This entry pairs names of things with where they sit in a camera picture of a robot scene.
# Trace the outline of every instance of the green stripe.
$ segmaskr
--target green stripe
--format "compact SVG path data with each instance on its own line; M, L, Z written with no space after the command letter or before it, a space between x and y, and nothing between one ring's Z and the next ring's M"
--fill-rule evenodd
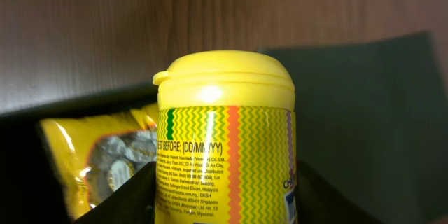
M170 108L168 110L168 119L167 119L167 140L173 140L173 119L174 119L174 109L175 108Z

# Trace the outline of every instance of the wooden table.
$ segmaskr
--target wooden table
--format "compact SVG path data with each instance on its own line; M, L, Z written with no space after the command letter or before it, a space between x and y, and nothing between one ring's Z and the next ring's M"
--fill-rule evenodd
M448 88L448 0L0 0L0 112L150 82L203 50L422 30Z

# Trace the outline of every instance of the yellow packet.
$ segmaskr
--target yellow packet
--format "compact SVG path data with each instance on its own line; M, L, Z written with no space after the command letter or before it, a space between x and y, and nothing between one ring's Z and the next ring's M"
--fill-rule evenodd
M79 119L49 118L41 126L68 212L75 219L156 157L156 121L143 109Z

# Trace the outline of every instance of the orange stripe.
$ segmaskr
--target orange stripe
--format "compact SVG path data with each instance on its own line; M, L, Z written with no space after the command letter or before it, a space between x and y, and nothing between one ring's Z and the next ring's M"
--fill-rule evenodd
M239 223L241 220L241 214L239 213L241 210L241 207L239 205L241 198L239 196L239 193L241 192L241 189L239 188L239 114L238 114L239 108L237 106L230 106L229 107L229 215L230 215L230 221L229 223Z

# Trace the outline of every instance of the yellow bottle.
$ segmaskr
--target yellow bottle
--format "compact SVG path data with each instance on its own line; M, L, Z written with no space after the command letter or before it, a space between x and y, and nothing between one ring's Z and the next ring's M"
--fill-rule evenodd
M199 52L153 82L155 224L297 223L295 88L280 62Z

